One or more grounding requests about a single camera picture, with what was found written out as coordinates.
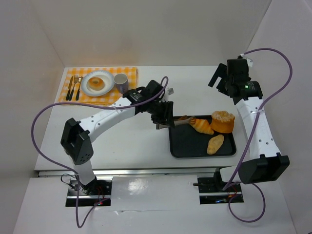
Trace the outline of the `metal tongs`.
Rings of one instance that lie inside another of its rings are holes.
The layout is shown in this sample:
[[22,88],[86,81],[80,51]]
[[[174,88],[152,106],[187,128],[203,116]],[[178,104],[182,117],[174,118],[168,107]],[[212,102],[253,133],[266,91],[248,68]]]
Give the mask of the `metal tongs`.
[[194,118],[195,118],[194,116],[191,116],[191,117],[182,116],[178,120],[174,120],[175,127],[179,125],[189,124],[191,120],[193,120]]

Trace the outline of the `croissant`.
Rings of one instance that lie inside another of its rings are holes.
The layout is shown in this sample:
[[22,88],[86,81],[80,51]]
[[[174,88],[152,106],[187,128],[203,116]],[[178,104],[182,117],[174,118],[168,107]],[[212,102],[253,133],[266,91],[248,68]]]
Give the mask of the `croissant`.
[[213,135],[214,130],[206,119],[191,118],[189,124],[199,133]]

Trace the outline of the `donut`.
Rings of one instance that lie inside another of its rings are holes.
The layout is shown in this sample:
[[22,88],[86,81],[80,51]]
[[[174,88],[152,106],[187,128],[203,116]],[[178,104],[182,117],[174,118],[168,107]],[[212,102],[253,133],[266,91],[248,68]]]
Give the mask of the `donut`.
[[87,82],[88,87],[93,91],[100,91],[105,87],[105,82],[99,77],[92,77]]

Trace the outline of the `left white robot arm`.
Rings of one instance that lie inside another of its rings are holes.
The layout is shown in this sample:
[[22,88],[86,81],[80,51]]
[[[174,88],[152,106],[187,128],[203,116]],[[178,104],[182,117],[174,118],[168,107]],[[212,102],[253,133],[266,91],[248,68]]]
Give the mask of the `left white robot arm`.
[[61,145],[71,158],[74,170],[84,190],[92,192],[100,187],[91,165],[92,143],[105,131],[139,113],[151,114],[154,124],[174,126],[173,102],[168,100],[173,88],[166,88],[151,80],[146,87],[131,89],[111,106],[88,118],[66,121]]

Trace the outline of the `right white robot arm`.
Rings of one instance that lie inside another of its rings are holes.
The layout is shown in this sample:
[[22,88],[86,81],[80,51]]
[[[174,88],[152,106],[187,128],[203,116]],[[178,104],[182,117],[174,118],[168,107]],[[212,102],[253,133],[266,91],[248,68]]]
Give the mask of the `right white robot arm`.
[[233,99],[248,138],[236,166],[218,169],[215,178],[223,189],[237,183],[252,184],[277,180],[290,164],[277,147],[266,118],[260,84],[249,77],[248,60],[243,57],[219,64],[208,86]]

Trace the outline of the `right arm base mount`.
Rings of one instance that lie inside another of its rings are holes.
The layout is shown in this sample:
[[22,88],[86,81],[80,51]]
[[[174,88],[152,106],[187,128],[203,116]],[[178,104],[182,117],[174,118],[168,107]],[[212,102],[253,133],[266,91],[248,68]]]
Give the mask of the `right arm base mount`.
[[219,173],[212,172],[198,175],[197,181],[193,183],[193,186],[198,190],[199,204],[227,204],[229,201],[232,201],[232,203],[244,203],[240,185],[234,185],[223,190],[225,185],[226,182],[221,181]]

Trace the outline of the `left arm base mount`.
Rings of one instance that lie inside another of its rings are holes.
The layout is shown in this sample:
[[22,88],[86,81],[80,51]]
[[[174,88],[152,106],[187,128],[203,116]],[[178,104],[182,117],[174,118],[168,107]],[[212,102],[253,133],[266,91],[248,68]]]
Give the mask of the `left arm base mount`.
[[[97,179],[99,186],[92,188],[91,190],[85,190],[80,187],[78,206],[79,207],[92,207],[95,204],[99,207],[111,206],[111,192],[112,192],[112,177],[102,177]],[[77,180],[71,178],[68,182],[64,182],[68,185],[68,192],[66,197],[65,206],[75,207],[76,198],[78,193]]]

